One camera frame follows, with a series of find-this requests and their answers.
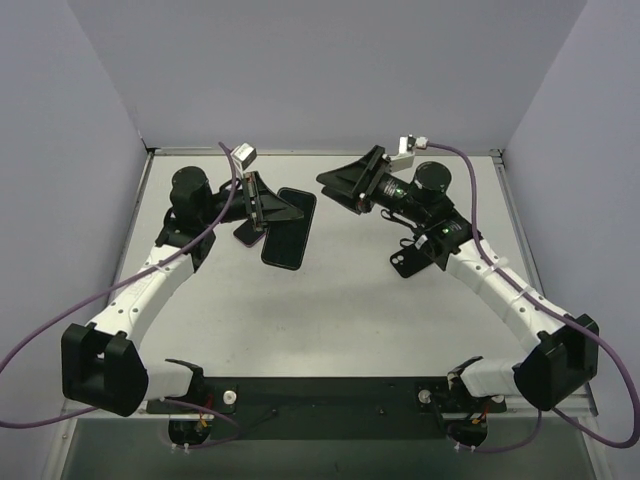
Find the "purple smartphone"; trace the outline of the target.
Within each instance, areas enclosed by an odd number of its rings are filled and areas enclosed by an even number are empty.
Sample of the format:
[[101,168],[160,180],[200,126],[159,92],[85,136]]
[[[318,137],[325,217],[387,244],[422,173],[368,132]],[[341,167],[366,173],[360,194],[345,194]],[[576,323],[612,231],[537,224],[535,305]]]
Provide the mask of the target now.
[[233,237],[247,248],[254,247],[264,236],[265,231],[255,230],[249,220],[244,221],[233,231]]

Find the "black phone case with phone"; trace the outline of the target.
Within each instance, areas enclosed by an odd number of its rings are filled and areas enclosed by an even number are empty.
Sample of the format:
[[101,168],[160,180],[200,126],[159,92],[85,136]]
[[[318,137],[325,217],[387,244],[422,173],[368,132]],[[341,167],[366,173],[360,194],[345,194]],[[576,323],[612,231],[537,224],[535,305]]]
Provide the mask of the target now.
[[403,279],[418,274],[434,263],[432,244],[425,234],[413,239],[402,238],[399,245],[400,249],[390,256],[389,262]]

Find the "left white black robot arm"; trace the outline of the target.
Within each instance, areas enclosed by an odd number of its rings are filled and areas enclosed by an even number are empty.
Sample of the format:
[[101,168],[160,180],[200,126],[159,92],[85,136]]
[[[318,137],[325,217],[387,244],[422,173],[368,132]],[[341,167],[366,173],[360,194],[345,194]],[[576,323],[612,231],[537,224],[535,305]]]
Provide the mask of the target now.
[[70,325],[61,338],[66,398],[117,415],[144,401],[169,397],[183,411],[204,402],[202,370],[167,359],[143,361],[145,334],[177,289],[194,275],[214,245],[220,223],[248,221],[256,231],[297,221],[304,213],[271,191],[256,172],[213,192],[204,171],[183,167],[171,180],[171,206],[145,265],[132,283],[86,325]]

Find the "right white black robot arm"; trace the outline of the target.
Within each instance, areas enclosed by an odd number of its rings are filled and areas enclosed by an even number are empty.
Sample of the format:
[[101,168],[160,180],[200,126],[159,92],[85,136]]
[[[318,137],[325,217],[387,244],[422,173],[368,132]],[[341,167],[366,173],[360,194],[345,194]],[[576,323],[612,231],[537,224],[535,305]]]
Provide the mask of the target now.
[[321,173],[323,195],[355,214],[380,206],[384,219],[412,232],[390,262],[403,278],[435,265],[475,293],[506,325],[525,352],[522,360],[474,357],[449,372],[451,391],[471,398],[519,395],[550,411],[597,373],[598,325],[588,315],[571,319],[518,277],[504,257],[474,231],[448,197],[450,170],[427,161],[411,181],[394,176],[405,152],[380,146],[346,166]]

